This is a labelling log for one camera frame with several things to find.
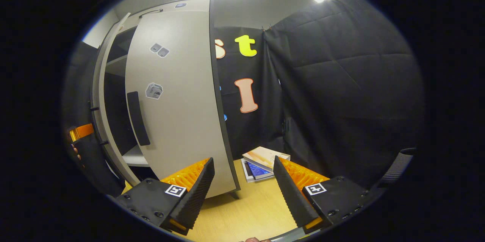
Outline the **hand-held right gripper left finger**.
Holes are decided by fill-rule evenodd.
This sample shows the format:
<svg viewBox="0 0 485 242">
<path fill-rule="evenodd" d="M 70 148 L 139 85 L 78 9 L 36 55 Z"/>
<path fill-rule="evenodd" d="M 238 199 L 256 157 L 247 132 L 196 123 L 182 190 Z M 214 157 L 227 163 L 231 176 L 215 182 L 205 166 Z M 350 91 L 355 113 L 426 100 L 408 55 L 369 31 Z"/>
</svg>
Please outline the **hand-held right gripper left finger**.
<svg viewBox="0 0 485 242">
<path fill-rule="evenodd" d="M 147 178 L 115 201 L 151 225 L 187 235 L 194 227 L 214 176 L 213 158 L 206 158 L 162 180 Z"/>
</svg>

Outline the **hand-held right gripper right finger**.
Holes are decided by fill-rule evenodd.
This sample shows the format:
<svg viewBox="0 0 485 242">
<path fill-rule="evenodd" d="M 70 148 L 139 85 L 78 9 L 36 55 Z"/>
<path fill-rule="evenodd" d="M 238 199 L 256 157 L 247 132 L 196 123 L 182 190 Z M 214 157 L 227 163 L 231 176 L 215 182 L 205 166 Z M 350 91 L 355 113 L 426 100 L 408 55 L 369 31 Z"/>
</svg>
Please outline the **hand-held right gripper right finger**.
<svg viewBox="0 0 485 242">
<path fill-rule="evenodd" d="M 297 227 L 306 234 L 350 220 L 379 197 L 378 190 L 350 178 L 327 178 L 281 157 L 274 158 L 273 173 Z"/>
</svg>

